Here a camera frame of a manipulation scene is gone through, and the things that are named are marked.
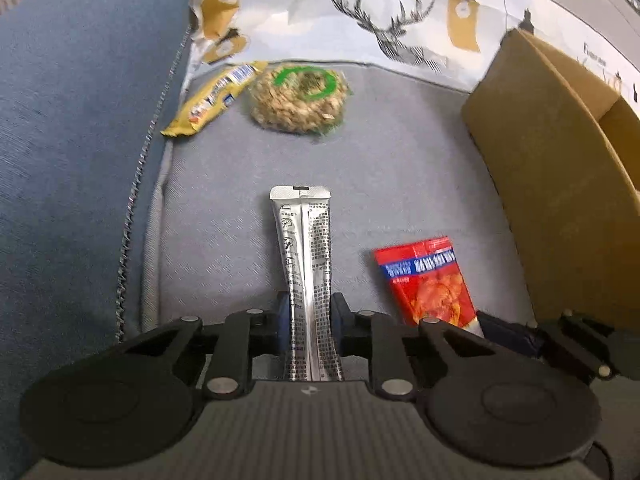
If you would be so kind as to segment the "red snack packet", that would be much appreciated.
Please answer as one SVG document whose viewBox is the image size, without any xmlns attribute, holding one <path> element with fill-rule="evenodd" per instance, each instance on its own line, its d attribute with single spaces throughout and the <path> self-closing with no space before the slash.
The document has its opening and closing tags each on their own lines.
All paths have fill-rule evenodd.
<svg viewBox="0 0 640 480">
<path fill-rule="evenodd" d="M 407 324 L 437 318 L 484 336 L 448 236 L 378 248 L 374 258 Z"/>
</svg>

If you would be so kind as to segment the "silver foil snack bar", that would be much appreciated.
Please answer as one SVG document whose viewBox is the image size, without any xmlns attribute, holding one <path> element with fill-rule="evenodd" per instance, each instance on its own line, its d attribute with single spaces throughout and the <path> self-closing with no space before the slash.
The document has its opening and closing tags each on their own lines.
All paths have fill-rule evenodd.
<svg viewBox="0 0 640 480">
<path fill-rule="evenodd" d="M 339 382 L 344 374 L 331 320 L 331 192 L 277 185 L 269 198 L 288 293 L 286 374 L 299 382 Z"/>
</svg>

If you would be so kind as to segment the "round seed cake green label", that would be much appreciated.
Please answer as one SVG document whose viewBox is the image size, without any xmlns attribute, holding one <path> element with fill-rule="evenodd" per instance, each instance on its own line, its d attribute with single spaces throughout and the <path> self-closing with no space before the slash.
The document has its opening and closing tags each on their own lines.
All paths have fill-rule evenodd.
<svg viewBox="0 0 640 480">
<path fill-rule="evenodd" d="M 250 116 L 268 130 L 322 136 L 343 121 L 351 94 L 336 70 L 282 64 L 266 70 L 250 86 Z"/>
</svg>

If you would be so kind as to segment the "yellow candy bar wrapper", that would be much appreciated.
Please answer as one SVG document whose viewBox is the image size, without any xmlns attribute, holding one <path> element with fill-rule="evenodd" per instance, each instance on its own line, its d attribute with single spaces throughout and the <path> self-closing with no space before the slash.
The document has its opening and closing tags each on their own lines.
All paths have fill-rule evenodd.
<svg viewBox="0 0 640 480">
<path fill-rule="evenodd" d="M 184 102 L 174 120 L 162 131 L 163 136 L 193 136 L 221 115 L 268 66 L 255 61 L 231 66 L 213 76 Z"/>
</svg>

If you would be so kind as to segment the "brown cardboard box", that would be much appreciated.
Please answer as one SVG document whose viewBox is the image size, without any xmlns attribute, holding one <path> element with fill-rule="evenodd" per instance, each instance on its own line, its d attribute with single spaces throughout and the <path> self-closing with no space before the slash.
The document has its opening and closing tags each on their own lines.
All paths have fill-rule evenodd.
<svg viewBox="0 0 640 480">
<path fill-rule="evenodd" d="M 639 328 L 639 119 L 574 58 L 521 29 L 463 105 L 537 318 Z"/>
</svg>

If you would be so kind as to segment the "grey deer print sofa cover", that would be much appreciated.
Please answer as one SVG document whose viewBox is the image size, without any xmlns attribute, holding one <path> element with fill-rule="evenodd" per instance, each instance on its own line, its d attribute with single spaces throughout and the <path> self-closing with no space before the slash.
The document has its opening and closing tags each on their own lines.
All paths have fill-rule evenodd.
<svg viewBox="0 0 640 480">
<path fill-rule="evenodd" d="M 639 31 L 608 33 L 612 1 L 189 0 L 174 118 L 210 78 L 255 61 L 268 63 L 262 74 L 282 64 L 336 70 L 352 94 L 330 132 L 285 133 L 250 116 L 256 78 L 199 133 L 163 136 L 145 231 L 142 330 L 273 306 L 286 291 L 269 198 L 277 185 L 331 192 L 331 294 L 341 292 L 354 310 L 407 324 L 374 251 L 448 236 L 476 315 L 559 318 L 534 312 L 462 108 L 503 37 L 521 29 L 590 70 L 639 119 Z"/>
</svg>

